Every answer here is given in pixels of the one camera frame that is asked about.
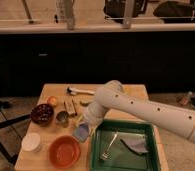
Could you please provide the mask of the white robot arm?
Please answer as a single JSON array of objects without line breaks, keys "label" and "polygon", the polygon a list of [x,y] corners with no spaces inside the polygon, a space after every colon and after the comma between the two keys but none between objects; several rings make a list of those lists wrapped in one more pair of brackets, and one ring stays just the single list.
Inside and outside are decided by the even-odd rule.
[{"label": "white robot arm", "polygon": [[110,109],[134,115],[195,144],[194,110],[134,98],[124,92],[117,80],[96,89],[83,117],[90,126],[99,126]]}]

